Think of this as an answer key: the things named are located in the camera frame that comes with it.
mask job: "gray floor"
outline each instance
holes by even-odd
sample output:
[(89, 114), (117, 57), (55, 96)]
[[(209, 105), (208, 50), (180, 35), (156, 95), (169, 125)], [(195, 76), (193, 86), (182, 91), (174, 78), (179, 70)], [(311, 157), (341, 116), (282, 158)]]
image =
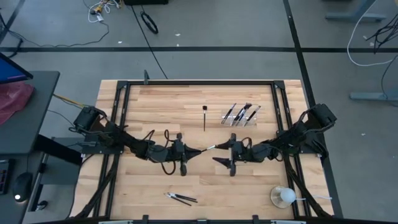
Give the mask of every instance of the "gray floor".
[[(16, 2), (3, 0), (1, 12), (6, 20)], [(358, 1), (290, 0), (302, 47), (346, 47), (354, 24), (324, 20), (327, 11), (352, 10)], [(159, 26), (159, 35), (146, 35), (152, 46), (261, 46), (293, 47), (282, 1), (270, 0), (173, 0), (166, 6), (145, 6)], [(378, 1), (372, 12), (391, 19), (398, 8), (393, 0)], [(104, 15), (110, 34), (87, 47), (146, 47), (145, 40), (130, 9), (111, 9)], [(358, 27), (352, 47), (370, 47), (364, 40), (380, 24)], [(16, 17), (12, 30), (40, 44), (73, 44), (96, 40), (106, 31), (101, 24), (87, 21), (81, 0), (29, 0)], [(386, 44), (397, 47), (398, 42)], [(7, 35), (0, 47), (17, 43)], [(24, 47), (36, 47), (25, 43)], [(156, 52), (169, 78), (264, 78), (301, 79), (295, 53), (275, 52)], [(357, 62), (389, 60), (394, 54), (353, 54)], [(386, 103), (351, 101), (351, 91), (380, 91), (385, 65), (357, 67), (347, 54), (304, 54), (308, 74), (318, 103), (326, 103), (338, 117), (329, 130), (326, 143), (346, 218), (398, 221), (394, 190), (398, 185), (398, 152), (394, 119), (398, 108)], [(141, 78), (146, 69), (151, 78), (163, 78), (149, 52), (59, 52), (21, 53), (14, 59), (27, 70), (58, 70), (59, 95), (94, 104), (102, 79)], [(386, 78), (392, 88), (398, 77), (393, 65)], [(50, 108), (74, 119), (78, 110), (54, 99)], [(47, 114), (41, 133), (46, 136), (74, 136), (68, 123)], [(51, 192), (69, 192), (60, 189)], [(65, 200), (65, 210), (71, 201)], [(54, 217), (64, 217), (67, 211)]]

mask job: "wooden tabletop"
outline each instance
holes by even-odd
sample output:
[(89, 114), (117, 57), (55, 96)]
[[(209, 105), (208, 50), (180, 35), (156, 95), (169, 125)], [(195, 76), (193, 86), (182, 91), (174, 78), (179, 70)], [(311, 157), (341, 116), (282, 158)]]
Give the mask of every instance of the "wooden tabletop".
[[(284, 80), (292, 120), (298, 120), (307, 109), (300, 80)], [(99, 89), (96, 107), (111, 114), (117, 80), (103, 80)], [(278, 99), (282, 97), (278, 90)], [(223, 113), (233, 103), (250, 102), (261, 105), (255, 126), (232, 128), (220, 124)], [(203, 131), (202, 106), (207, 105), (206, 131)], [(119, 123), (120, 112), (116, 123)], [(284, 129), (287, 129), (285, 114)], [(264, 85), (147, 85), (132, 86), (126, 116), (127, 132), (136, 138), (143, 138), (155, 130), (152, 140), (165, 144), (164, 130), (170, 131), (170, 138), (183, 134), (182, 141), (195, 149), (205, 149), (229, 139), (236, 133), (238, 139), (251, 137), (253, 144), (275, 137), (277, 131), (271, 88)], [(76, 187), (72, 216), (82, 210), (95, 192), (102, 163), (102, 155), (88, 160), (80, 171)], [(112, 219), (291, 219), (292, 208), (275, 207), (270, 200), (271, 189), (277, 185), (287, 187), (283, 162), (265, 159), (260, 164), (237, 162), (235, 177), (229, 170), (215, 162), (212, 157), (229, 157), (221, 149), (206, 151), (189, 160), (188, 174), (180, 176), (179, 166), (174, 175), (165, 175), (160, 164), (143, 161), (125, 148), (119, 161), (118, 176), (114, 193)], [(320, 159), (315, 154), (300, 155), (305, 183), (313, 195), (328, 197)], [(172, 163), (166, 163), (170, 171)], [(173, 192), (197, 198), (198, 203), (189, 207), (164, 195)], [(331, 202), (316, 198), (325, 211), (333, 214)], [(104, 213), (102, 201), (101, 213)], [(304, 215), (302, 202), (298, 202), (300, 214)]]

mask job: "computer monitor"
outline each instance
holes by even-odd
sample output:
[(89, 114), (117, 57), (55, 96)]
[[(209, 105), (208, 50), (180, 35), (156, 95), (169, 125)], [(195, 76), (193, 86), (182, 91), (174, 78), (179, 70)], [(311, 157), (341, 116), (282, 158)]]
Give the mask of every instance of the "computer monitor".
[(33, 75), (0, 53), (0, 84), (32, 79)]

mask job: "red cloth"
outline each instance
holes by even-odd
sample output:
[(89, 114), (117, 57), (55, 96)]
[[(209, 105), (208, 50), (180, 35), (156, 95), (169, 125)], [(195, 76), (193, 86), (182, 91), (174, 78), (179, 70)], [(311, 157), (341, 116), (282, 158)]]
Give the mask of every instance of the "red cloth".
[(25, 107), (33, 89), (24, 82), (0, 84), (0, 125)]

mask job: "white sphere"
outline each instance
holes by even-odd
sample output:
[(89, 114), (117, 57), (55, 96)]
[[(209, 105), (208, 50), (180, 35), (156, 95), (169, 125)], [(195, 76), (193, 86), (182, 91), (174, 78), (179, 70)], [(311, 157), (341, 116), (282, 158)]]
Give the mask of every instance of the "white sphere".
[(284, 202), (292, 203), (296, 200), (296, 193), (290, 188), (284, 188), (280, 192), (280, 197)]

